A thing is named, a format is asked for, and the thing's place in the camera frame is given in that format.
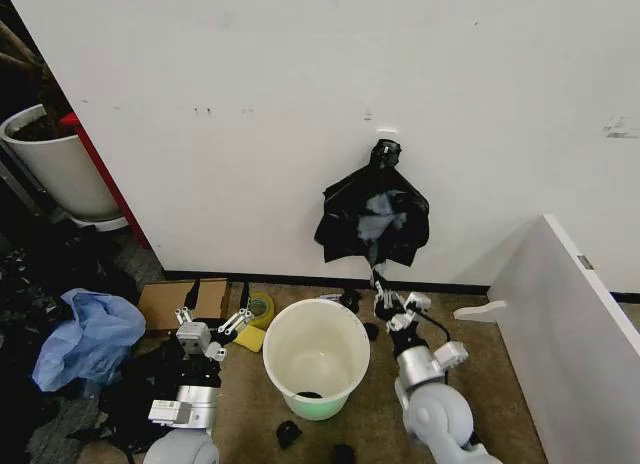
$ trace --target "cardboard box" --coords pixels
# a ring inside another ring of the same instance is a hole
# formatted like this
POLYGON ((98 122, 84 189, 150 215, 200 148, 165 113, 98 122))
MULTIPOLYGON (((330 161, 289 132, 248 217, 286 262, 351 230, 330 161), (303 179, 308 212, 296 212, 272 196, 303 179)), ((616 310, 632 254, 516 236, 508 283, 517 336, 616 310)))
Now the cardboard box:
MULTIPOLYGON (((179 327, 175 310, 184 306, 184 299, 195 281, 167 281, 147 284, 142 290, 138 309, 147 321, 147 332, 172 331, 179 327)), ((224 317, 229 302, 226 279, 201 279, 196 317, 224 317)))

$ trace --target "tape roll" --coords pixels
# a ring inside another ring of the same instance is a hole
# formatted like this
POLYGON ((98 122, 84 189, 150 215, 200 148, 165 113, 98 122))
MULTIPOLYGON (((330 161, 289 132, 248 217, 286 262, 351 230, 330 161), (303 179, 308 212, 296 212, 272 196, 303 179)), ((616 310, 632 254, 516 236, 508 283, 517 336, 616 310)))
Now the tape roll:
POLYGON ((249 297, 248 308, 255 316, 254 319, 251 320, 251 325, 266 331, 271 321, 273 321, 273 316, 276 312, 276 307, 271 296, 264 292, 252 292, 249 297))

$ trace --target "red object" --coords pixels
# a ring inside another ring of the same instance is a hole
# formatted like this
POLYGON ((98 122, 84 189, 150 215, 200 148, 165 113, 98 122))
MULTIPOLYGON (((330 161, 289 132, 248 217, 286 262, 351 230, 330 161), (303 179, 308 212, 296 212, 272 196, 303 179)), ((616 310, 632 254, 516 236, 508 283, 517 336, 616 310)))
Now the red object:
POLYGON ((87 131, 85 131, 84 127, 82 127, 82 124, 80 123, 78 116, 76 116, 76 113, 71 112, 67 114, 62 119, 60 119, 60 123, 63 126, 72 127, 75 130, 76 134, 78 134, 78 137, 80 138, 80 141, 82 141, 82 145, 87 151, 87 154, 89 154, 89 157, 93 161, 93 164, 96 166, 98 173, 100 174, 100 176, 102 176, 102 180, 111 192, 111 195, 118 204, 118 207, 120 207, 120 210, 122 211, 124 217, 127 219, 129 226, 131 226, 131 230, 136 236, 138 243, 140 243, 140 246, 142 246, 144 249, 149 249, 151 246, 149 245, 147 237, 144 235, 144 232, 142 232, 140 224, 138 224, 138 221, 131 212, 127 201, 124 200, 124 196, 120 192, 120 189, 118 189, 118 186, 113 180, 113 177, 111 177, 111 174, 107 170, 107 166, 105 166, 104 161, 100 157, 100 154, 98 154, 96 148, 93 147, 93 143, 91 142, 87 131))

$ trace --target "cable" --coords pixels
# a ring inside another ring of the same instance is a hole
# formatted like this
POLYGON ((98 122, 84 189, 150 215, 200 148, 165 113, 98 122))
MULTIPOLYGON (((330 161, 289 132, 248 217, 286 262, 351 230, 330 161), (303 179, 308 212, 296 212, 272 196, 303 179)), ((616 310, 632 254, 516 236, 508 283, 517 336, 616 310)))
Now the cable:
MULTIPOLYGON (((414 312, 420 315, 421 317, 423 317, 424 319, 426 319, 427 321, 429 321, 434 326, 438 327, 442 332, 444 332, 444 335, 447 338, 447 342, 451 342, 451 333, 449 333, 449 330, 446 327, 444 327, 444 325, 440 324, 438 321, 427 316, 424 312, 418 309, 414 309, 414 312)), ((447 385, 449 384, 449 371, 444 371, 444 383, 447 385)))
POLYGON ((435 319, 427 316, 424 312, 419 311, 418 309, 414 309, 414 311, 417 314, 419 314, 420 316, 422 316, 425 320, 429 321, 431 324, 433 324, 434 326, 438 327, 442 332, 444 332, 444 335, 447 338, 447 342, 451 342, 451 333, 449 333, 449 330, 446 327, 444 327, 442 324, 440 324, 435 319))

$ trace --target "plant pot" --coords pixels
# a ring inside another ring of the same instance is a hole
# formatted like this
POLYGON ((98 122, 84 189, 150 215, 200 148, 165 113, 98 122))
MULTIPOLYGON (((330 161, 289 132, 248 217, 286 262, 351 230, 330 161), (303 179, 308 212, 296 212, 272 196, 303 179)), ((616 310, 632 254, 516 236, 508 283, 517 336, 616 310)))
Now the plant pot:
POLYGON ((19 141, 11 137, 45 114, 41 105, 14 114, 0 125, 0 139, 72 217, 92 222, 118 218, 120 209, 78 136, 48 141, 19 141))

